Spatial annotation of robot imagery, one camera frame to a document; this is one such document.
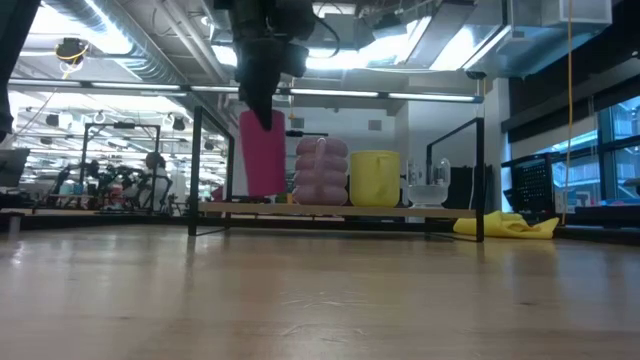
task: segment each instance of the pink object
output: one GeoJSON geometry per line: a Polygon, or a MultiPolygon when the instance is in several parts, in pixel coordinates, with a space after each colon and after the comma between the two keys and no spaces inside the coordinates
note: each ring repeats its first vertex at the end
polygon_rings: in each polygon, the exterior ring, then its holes
{"type": "Polygon", "coordinates": [[[316,185],[318,181],[324,185],[343,188],[347,186],[347,174],[339,171],[325,170],[320,174],[320,177],[318,177],[315,170],[300,170],[296,171],[296,176],[293,178],[296,186],[316,185]]]}
{"type": "MultiPolygon", "coordinates": [[[[320,159],[320,162],[322,162],[322,167],[327,170],[344,173],[347,172],[347,169],[349,168],[347,160],[337,156],[326,155],[324,158],[320,159]]],[[[298,160],[296,160],[296,171],[312,170],[315,169],[315,167],[316,157],[314,155],[302,155],[298,157],[298,160]]]]}
{"type": "Polygon", "coordinates": [[[327,155],[335,155],[339,157],[346,157],[349,155],[349,149],[347,148],[347,144],[342,140],[334,139],[334,138],[317,138],[310,137],[304,138],[300,140],[298,146],[296,147],[297,155],[304,154],[313,154],[316,152],[316,147],[318,144],[318,140],[324,139],[326,141],[325,145],[325,154],[327,155]]]}
{"type": "Polygon", "coordinates": [[[253,111],[240,114],[240,138],[249,196],[286,191],[284,114],[272,111],[273,127],[265,131],[253,111]]]}
{"type": "Polygon", "coordinates": [[[349,195],[347,184],[347,161],[338,154],[348,153],[344,143],[331,142],[325,138],[303,139],[296,152],[296,188],[293,199],[303,205],[342,205],[349,195]]]}
{"type": "Polygon", "coordinates": [[[347,202],[349,194],[345,188],[337,186],[297,186],[293,190],[293,199],[301,205],[334,205],[347,202]]]}

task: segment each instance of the ceiling pipe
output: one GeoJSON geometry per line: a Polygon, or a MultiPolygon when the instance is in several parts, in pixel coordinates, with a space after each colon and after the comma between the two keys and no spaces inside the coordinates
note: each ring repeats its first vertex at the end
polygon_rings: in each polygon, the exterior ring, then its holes
{"type": "MultiPolygon", "coordinates": [[[[46,3],[68,19],[83,24],[95,34],[105,35],[117,31],[119,33],[114,34],[114,37],[124,35],[132,45],[131,51],[126,55],[134,56],[135,60],[119,60],[118,63],[142,81],[168,84],[188,83],[187,78],[151,40],[149,34],[117,1],[47,0],[46,3]]],[[[194,94],[194,96],[181,97],[176,101],[189,111],[193,111],[197,105],[202,105],[217,119],[220,119],[223,126],[231,123],[237,127],[228,114],[211,106],[212,101],[202,95],[194,94]]],[[[215,129],[209,121],[205,121],[203,126],[207,131],[215,129]]]]}
{"type": "Polygon", "coordinates": [[[200,49],[200,51],[202,51],[202,54],[204,54],[204,57],[209,61],[211,66],[213,66],[213,68],[219,75],[219,79],[215,79],[215,80],[218,80],[224,83],[228,82],[228,79],[226,79],[226,76],[225,76],[226,71],[222,68],[222,65],[220,64],[216,56],[213,54],[213,49],[209,44],[205,43],[204,40],[202,40],[202,38],[200,37],[200,34],[198,33],[196,28],[193,26],[193,24],[189,20],[184,10],[176,3],[175,0],[165,0],[165,2],[168,5],[168,7],[171,9],[173,15],[175,15],[176,19],[182,23],[185,29],[187,29],[187,32],[189,33],[189,35],[191,35],[191,39],[193,40],[193,42],[200,49]]]}
{"type": "Polygon", "coordinates": [[[200,54],[198,50],[193,46],[191,40],[187,38],[187,34],[184,32],[184,30],[182,30],[180,25],[178,25],[173,16],[171,16],[162,0],[154,0],[154,3],[160,15],[162,15],[167,20],[171,29],[173,29],[176,35],[178,35],[180,41],[182,41],[187,50],[189,50],[189,52],[193,55],[194,59],[196,59],[202,69],[207,73],[207,75],[209,75],[209,77],[213,81],[219,81],[220,76],[218,76],[218,74],[216,73],[216,69],[214,69],[213,65],[209,63],[204,57],[202,57],[202,54],[200,54]]]}

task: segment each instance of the wooden shelf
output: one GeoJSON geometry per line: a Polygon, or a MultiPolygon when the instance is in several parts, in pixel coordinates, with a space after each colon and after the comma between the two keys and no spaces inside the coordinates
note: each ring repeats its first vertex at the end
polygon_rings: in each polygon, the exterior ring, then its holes
{"type": "Polygon", "coordinates": [[[304,214],[339,216],[425,217],[425,218],[474,218],[473,210],[454,209],[407,209],[355,206],[289,205],[289,204],[243,204],[203,202],[203,212],[231,212],[244,214],[304,214]]]}

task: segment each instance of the yellow towel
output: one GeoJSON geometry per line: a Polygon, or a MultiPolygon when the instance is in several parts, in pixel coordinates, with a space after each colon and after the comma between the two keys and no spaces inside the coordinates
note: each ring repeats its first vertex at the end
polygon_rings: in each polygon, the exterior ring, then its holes
{"type": "MultiPolygon", "coordinates": [[[[549,219],[535,226],[529,226],[520,214],[503,214],[496,211],[484,216],[484,234],[486,236],[552,239],[553,230],[558,225],[558,218],[549,219]]],[[[459,234],[475,235],[476,219],[458,219],[453,231],[459,234]]]]}

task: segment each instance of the yellow container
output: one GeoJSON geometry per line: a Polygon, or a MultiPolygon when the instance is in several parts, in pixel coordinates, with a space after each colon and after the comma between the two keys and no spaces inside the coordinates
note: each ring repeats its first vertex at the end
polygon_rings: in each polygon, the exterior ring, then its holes
{"type": "Polygon", "coordinates": [[[355,206],[395,207],[400,197],[400,154],[352,153],[349,197],[355,206]]]}

